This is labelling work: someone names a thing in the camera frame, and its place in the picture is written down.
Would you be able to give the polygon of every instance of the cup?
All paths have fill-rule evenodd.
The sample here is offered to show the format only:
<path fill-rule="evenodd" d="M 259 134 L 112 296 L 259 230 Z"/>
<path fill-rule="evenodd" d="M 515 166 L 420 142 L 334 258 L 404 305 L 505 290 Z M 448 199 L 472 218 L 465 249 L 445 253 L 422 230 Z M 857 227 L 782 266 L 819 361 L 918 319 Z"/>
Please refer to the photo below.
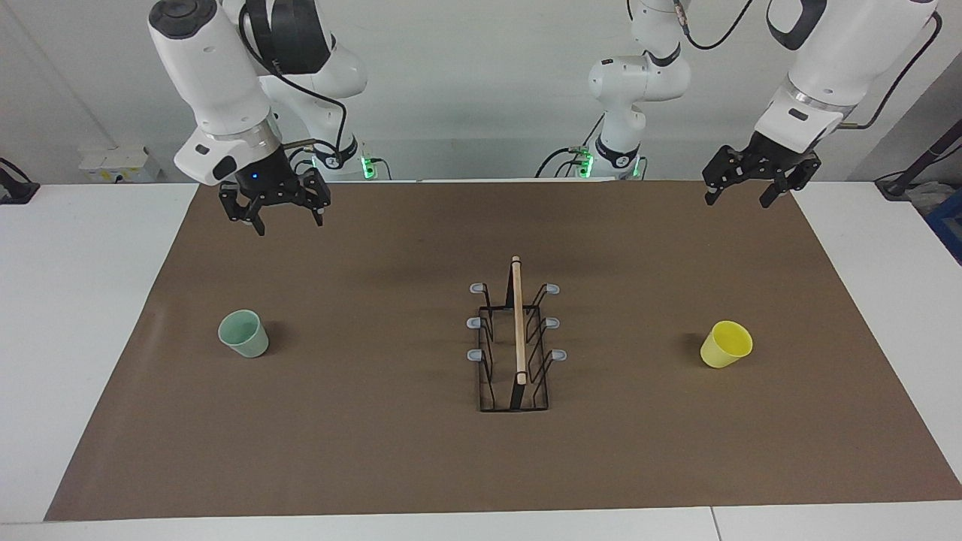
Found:
<path fill-rule="evenodd" d="M 712 368 L 724 368 L 747 357 L 753 346 L 747 329 L 735 322 L 719 322 L 701 345 L 701 360 Z"/>
<path fill-rule="evenodd" d="M 217 337 L 225 346 L 253 359 L 267 351 L 268 340 L 261 318 L 250 310 L 238 310 L 220 322 Z"/>

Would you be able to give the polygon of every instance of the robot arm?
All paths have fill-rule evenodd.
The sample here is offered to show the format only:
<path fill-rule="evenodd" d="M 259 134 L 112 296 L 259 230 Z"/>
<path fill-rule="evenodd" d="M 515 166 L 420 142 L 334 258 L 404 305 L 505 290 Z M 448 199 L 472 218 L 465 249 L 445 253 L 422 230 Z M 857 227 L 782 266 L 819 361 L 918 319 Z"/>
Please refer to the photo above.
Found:
<path fill-rule="evenodd" d="M 367 87 L 364 63 L 321 23 L 319 0 L 224 0 L 224 8 L 255 53 L 296 85 L 336 100 L 358 95 Z M 353 160 L 361 144 L 339 106 L 269 73 L 262 73 L 260 80 L 267 97 L 304 122 L 311 139 L 326 142 L 312 148 L 326 172 L 347 174 L 361 169 L 360 160 Z M 332 146 L 337 142 L 340 152 Z"/>
<path fill-rule="evenodd" d="M 631 32 L 641 56 L 595 64 L 592 94 L 604 107 L 604 126 L 591 147 L 594 171 L 623 178 L 638 159 L 646 118 L 641 103 L 681 97 L 692 71 L 681 58 L 681 28 L 671 0 L 634 0 Z"/>
<path fill-rule="evenodd" d="M 177 167 L 198 182 L 219 184 L 228 218 L 254 225 L 261 235 L 259 212 L 270 205 L 308 208 L 322 225 L 330 192 L 316 168 L 301 175 L 291 169 L 272 122 L 270 98 L 290 105 L 317 142 L 330 146 L 334 159 L 324 163 L 329 169 L 345 169 L 347 156 L 357 152 L 353 135 L 342 128 L 344 111 L 332 111 L 335 104 L 272 75 L 259 77 L 239 34 L 240 27 L 272 72 L 283 70 L 320 96 L 360 93 L 367 75 L 360 62 L 353 64 L 357 57 L 339 53 L 334 37 L 321 26 L 315 0 L 226 0 L 223 6 L 216 0 L 161 0 L 149 23 L 167 73 L 197 121 L 174 158 Z M 335 151 L 338 139 L 346 141 Z M 247 198 L 244 205 L 239 194 Z"/>
<path fill-rule="evenodd" d="M 797 59 L 748 147 L 723 146 L 703 171 L 708 204 L 749 178 L 774 181 L 761 197 L 766 208 L 783 193 L 804 188 L 822 164 L 815 146 L 838 129 L 912 44 L 937 4 L 771 0 L 769 29 L 782 46 L 797 51 Z"/>

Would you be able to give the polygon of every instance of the cable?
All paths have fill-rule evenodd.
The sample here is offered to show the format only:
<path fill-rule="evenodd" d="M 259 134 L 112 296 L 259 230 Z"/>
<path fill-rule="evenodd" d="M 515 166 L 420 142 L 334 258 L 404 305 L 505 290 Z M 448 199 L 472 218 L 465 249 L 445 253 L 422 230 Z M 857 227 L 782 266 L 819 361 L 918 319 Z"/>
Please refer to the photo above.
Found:
<path fill-rule="evenodd" d="M 642 156 L 641 158 L 638 159 L 638 161 L 640 162 L 641 160 L 645 160 L 645 168 L 642 169 L 642 182 L 644 182 L 644 181 L 645 181 L 645 175 L 648 174 L 648 158 L 647 158 L 647 156 Z"/>
<path fill-rule="evenodd" d="M 239 13 L 239 15 L 238 15 L 238 19 L 239 19 L 238 30 L 239 30 L 239 32 L 240 32 L 240 40 L 243 41 L 243 45 L 244 45 L 244 47 L 247 48 L 247 52 L 250 53 L 250 56 L 254 57 L 254 60 L 256 60 L 257 63 L 261 65 L 261 67 L 263 67 L 264 69 L 266 69 L 268 73 L 270 73 L 270 74 L 273 75 L 274 77 L 277 77 L 278 79 L 280 79 L 284 84 L 288 85 L 289 87 L 291 87 L 291 88 L 293 88 L 293 89 L 296 89 L 296 90 L 300 90 L 300 91 L 308 94 L 308 95 L 311 96 L 311 97 L 314 97 L 314 98 L 319 99 L 319 100 L 321 100 L 321 101 L 325 101 L 325 102 L 330 103 L 331 105 L 334 105 L 334 106 L 339 107 L 339 108 L 341 109 L 341 113 L 342 113 L 342 114 L 341 114 L 341 125 L 338 126 L 338 139 L 335 141 L 334 146 L 331 146 L 331 143 L 329 143 L 329 142 L 320 142 L 320 144 L 323 144 L 324 146 L 330 148 L 330 149 L 334 152 L 334 155 L 338 158 L 338 166 L 337 166 L 337 167 L 330 167 L 330 168 L 333 168 L 333 169 L 341 169 L 341 168 L 343 168 L 343 167 L 344 167 L 344 159 L 343 159 L 343 155 L 341 154 L 341 139 L 342 139 L 343 134 L 344 134 L 344 125 L 345 125 L 346 122 L 347 122 L 347 107 L 344 106 L 343 103 L 341 103 L 340 101 L 338 101 L 338 100 L 336 100 L 336 99 L 329 98 L 329 97 L 327 97 L 327 96 L 318 94 L 317 92 L 314 92 L 314 91 L 312 91 L 312 90 L 307 90 L 307 89 L 305 89 L 304 87 L 301 87 L 300 85 L 298 85 L 298 84 L 296 84 L 295 82 L 291 81 L 290 79 L 288 79 L 287 77 L 285 77 L 284 74 L 281 73 L 281 68 L 280 68 L 280 65 L 279 65 L 279 64 L 268 64 L 267 62 L 265 62 L 265 60 L 264 60 L 263 58 L 261 58 L 260 56 L 258 56 L 257 52 L 254 51 L 253 45 L 250 44 L 250 40 L 247 39 L 247 33 L 244 32 L 244 18 L 245 18 L 246 16 L 248 16 L 247 6 L 244 5 L 243 7 L 240 8 L 240 13 Z"/>
<path fill-rule="evenodd" d="M 34 183 L 34 181 L 30 180 L 30 177 L 27 176 L 27 173 L 23 172 L 23 171 L 20 169 L 20 167 L 17 167 L 13 162 L 8 161 L 6 158 L 0 158 L 0 164 L 3 164 L 3 165 L 5 165 L 5 166 L 9 167 L 10 169 L 12 169 L 13 172 L 15 172 L 16 174 L 22 176 L 22 177 L 23 177 L 23 180 L 26 180 L 27 182 L 29 182 L 29 183 L 31 183 L 31 184 Z"/>
<path fill-rule="evenodd" d="M 541 178 L 541 173 L 544 171 L 544 168 L 551 163 L 551 160 L 554 160 L 556 157 L 564 154 L 565 152 L 568 152 L 569 154 L 577 154 L 577 152 L 570 147 L 559 148 L 555 150 L 554 152 L 551 153 L 550 156 L 544 159 L 544 161 L 542 162 L 542 166 L 538 167 L 538 172 L 535 173 L 535 178 Z"/>
<path fill-rule="evenodd" d="M 584 140 L 584 142 L 581 143 L 581 146 L 587 146 L 587 145 L 588 145 L 588 142 L 592 139 L 592 136 L 593 136 L 593 135 L 595 134 L 595 132 L 598 130 L 598 126 L 601 125 L 601 121 L 602 121 L 602 120 L 604 120 L 604 114 L 601 114 L 601 116 L 598 117 L 598 122 L 595 122 L 595 127 L 592 128 L 592 131 L 588 133 L 588 137 L 586 137 L 585 140 Z M 571 166 L 571 165 L 568 166 L 568 170 L 565 171 L 565 178 L 568 178 L 568 175 L 571 174 L 571 168 L 572 168 L 572 167 L 573 167 L 573 166 Z"/>
<path fill-rule="evenodd" d="M 938 12 L 935 12 L 932 14 L 932 18 L 935 19 L 935 30 L 932 32 L 932 37 L 925 42 L 925 45 L 923 45 L 922 48 L 919 49 L 919 52 L 917 52 L 915 56 L 912 57 L 912 60 L 910 60 L 908 64 L 905 65 L 905 68 L 902 69 L 901 73 L 899 74 L 899 77 L 896 77 L 895 82 L 893 82 L 892 86 L 889 87 L 889 91 L 885 92 L 885 97 L 883 97 L 882 102 L 878 104 L 878 109 L 875 110 L 875 114 L 872 115 L 872 119 L 865 124 L 851 124 L 851 123 L 839 124 L 838 129 L 867 130 L 871 128 L 873 124 L 875 124 L 875 121 L 878 120 L 878 116 L 882 114 L 882 110 L 885 109 L 885 106 L 889 103 L 889 98 L 892 97 L 892 94 L 895 93 L 896 88 L 899 87 L 901 80 L 905 77 L 908 71 L 912 69 L 912 66 L 915 65 L 915 62 L 917 62 L 919 58 L 921 58 L 922 55 L 925 54 L 925 51 L 928 50 L 928 47 L 935 42 L 935 40 L 939 37 L 939 33 L 942 32 L 942 16 L 939 15 Z"/>
<path fill-rule="evenodd" d="M 955 153 L 958 152 L 959 150 L 962 150 L 962 144 L 959 144 L 958 146 L 956 146 L 956 147 L 955 147 L 954 149 L 952 149 L 951 151 L 949 151 L 949 152 L 943 154 L 942 156 L 940 156 L 938 159 L 932 160 L 932 163 L 929 164 L 929 165 L 927 165 L 927 166 L 925 166 L 925 168 L 932 167 L 932 166 L 934 166 L 935 164 L 938 164 L 939 162 L 943 162 L 943 161 L 947 160 L 948 158 L 951 157 L 952 154 L 955 154 Z M 901 170 L 901 171 L 896 171 L 896 172 L 893 172 L 893 173 L 889 173 L 889 174 L 887 174 L 887 175 L 880 176 L 880 177 L 876 178 L 875 180 L 873 180 L 872 182 L 878 182 L 878 181 L 881 181 L 881 180 L 885 180 L 885 179 L 887 179 L 887 178 L 891 178 L 891 177 L 894 177 L 894 176 L 901 175 L 901 174 L 905 173 L 907 170 L 908 170 L 908 169 L 903 169 L 903 170 Z"/>
<path fill-rule="evenodd" d="M 371 158 L 370 162 L 372 164 L 384 164 L 384 167 L 388 170 L 388 180 L 394 180 L 394 175 L 391 174 L 391 164 L 388 163 L 384 158 Z"/>
<path fill-rule="evenodd" d="M 738 28 L 738 25 L 742 23 L 742 19 L 745 18 L 745 13 L 748 12 L 748 8 L 751 6 L 753 1 L 754 0 L 748 0 L 745 2 L 742 12 L 738 14 L 738 18 L 735 19 L 735 22 L 731 23 L 731 27 L 728 28 L 728 32 L 725 32 L 721 39 L 712 43 L 711 45 L 702 45 L 692 38 L 692 31 L 688 27 L 688 16 L 685 14 L 684 6 L 681 5 L 681 0 L 674 0 L 674 6 L 675 10 L 678 11 L 678 23 L 681 24 L 681 30 L 685 33 L 685 38 L 688 38 L 688 41 L 695 47 L 695 49 L 710 51 L 724 43 L 731 36 L 731 33 L 735 32 L 735 29 Z"/>
<path fill-rule="evenodd" d="M 294 158 L 296 158 L 297 155 L 300 154 L 301 152 L 308 152 L 308 153 L 312 153 L 312 154 L 313 154 L 313 152 L 311 152 L 311 151 L 308 150 L 307 148 L 301 147 L 301 148 L 298 148 L 297 150 L 294 150 L 294 151 L 291 153 L 291 155 L 288 156 L 288 160 L 291 161 L 291 162 L 293 162 L 293 161 L 294 161 Z"/>
<path fill-rule="evenodd" d="M 294 167 L 293 167 L 293 169 L 294 169 L 294 174 L 297 174 L 297 168 L 298 168 L 298 167 L 301 167 L 301 166 L 311 166 L 311 167 L 313 167 L 313 166 L 314 166 L 314 162 L 312 162 L 311 160 L 301 160 L 300 162 L 297 162 L 297 164 L 294 165 Z"/>
<path fill-rule="evenodd" d="M 579 165 L 580 163 L 581 163 L 581 162 L 579 162 L 579 161 L 577 161 L 577 160 L 571 160 L 570 162 L 564 162 L 563 164 L 561 164 L 560 166 L 558 166 L 558 170 L 554 171 L 554 178 L 558 178 L 558 175 L 561 174 L 561 169 L 564 168 L 564 166 L 568 166 L 568 172 L 565 173 L 565 178 L 568 178 L 568 175 L 571 174 L 571 168 L 574 167 L 574 166 Z"/>

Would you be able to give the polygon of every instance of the wooden stick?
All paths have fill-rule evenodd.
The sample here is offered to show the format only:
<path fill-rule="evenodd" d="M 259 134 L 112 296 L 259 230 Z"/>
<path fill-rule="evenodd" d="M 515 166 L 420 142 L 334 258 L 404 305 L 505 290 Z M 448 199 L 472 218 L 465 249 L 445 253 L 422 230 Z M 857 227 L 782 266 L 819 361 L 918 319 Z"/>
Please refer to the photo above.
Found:
<path fill-rule="evenodd" d="M 511 260 L 511 274 L 514 276 L 515 289 L 515 356 L 518 361 L 517 383 L 518 385 L 528 384 L 528 358 L 525 353 L 524 332 L 524 294 L 521 292 L 521 258 L 517 255 Z"/>

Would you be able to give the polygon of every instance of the table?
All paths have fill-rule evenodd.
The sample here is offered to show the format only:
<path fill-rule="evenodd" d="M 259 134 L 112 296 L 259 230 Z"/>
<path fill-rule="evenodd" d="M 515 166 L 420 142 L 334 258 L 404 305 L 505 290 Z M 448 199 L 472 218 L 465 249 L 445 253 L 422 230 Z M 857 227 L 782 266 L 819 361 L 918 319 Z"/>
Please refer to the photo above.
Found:
<path fill-rule="evenodd" d="M 484 515 L 36 524 L 173 242 L 193 185 L 48 186 L 0 209 L 0 537 L 955 539 L 962 502 Z M 962 472 L 962 268 L 907 204 L 870 184 L 797 195 L 849 293 L 957 477 Z"/>

